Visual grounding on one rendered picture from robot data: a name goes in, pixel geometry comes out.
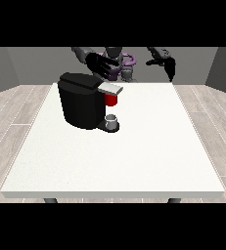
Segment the red pod holder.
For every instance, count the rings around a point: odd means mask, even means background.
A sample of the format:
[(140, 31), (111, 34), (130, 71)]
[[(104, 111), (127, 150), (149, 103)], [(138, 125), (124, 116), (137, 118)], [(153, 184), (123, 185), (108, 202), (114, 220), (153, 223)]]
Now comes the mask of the red pod holder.
[(104, 94), (104, 97), (105, 97), (105, 105), (114, 106), (117, 104), (117, 96)]

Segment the small grey cup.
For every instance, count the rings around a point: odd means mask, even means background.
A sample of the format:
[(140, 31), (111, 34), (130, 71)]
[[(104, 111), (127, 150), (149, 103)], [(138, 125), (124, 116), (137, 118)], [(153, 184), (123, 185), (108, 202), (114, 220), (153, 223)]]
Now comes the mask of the small grey cup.
[(105, 117), (106, 128), (109, 130), (113, 130), (117, 126), (117, 118), (114, 114), (108, 114)]

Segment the black coffee machine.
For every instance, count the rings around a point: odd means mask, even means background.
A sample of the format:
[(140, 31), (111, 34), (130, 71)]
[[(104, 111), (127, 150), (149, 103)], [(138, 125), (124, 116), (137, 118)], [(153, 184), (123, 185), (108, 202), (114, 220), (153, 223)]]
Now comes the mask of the black coffee machine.
[(119, 130), (106, 128), (104, 94), (98, 87), (104, 80), (89, 74), (66, 72), (60, 77), (58, 89), (64, 117), (70, 125), (86, 130), (100, 129), (108, 133)]

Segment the pale grey machine lid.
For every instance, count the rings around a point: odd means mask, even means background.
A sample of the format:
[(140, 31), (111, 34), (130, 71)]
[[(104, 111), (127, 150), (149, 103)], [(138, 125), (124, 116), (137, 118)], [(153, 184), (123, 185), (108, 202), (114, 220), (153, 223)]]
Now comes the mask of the pale grey machine lid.
[(103, 82), (98, 87), (99, 92), (103, 94), (111, 95), (111, 96), (117, 96), (122, 90), (123, 90), (122, 87), (114, 85), (112, 83), (108, 83), (108, 82)]

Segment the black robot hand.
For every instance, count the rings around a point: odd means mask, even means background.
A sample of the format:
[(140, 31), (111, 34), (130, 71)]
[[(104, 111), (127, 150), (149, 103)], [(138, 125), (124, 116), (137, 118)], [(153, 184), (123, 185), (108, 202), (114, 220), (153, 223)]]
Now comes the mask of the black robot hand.
[(110, 75), (110, 70), (112, 69), (112, 65), (119, 66), (119, 63), (100, 56), (97, 53), (90, 53), (85, 58), (87, 67), (93, 72), (99, 74), (101, 77), (108, 79)]
[(175, 76), (175, 67), (176, 67), (176, 62), (174, 58), (153, 59), (146, 62), (146, 65), (153, 65), (153, 64), (163, 66), (169, 81), (173, 80)]

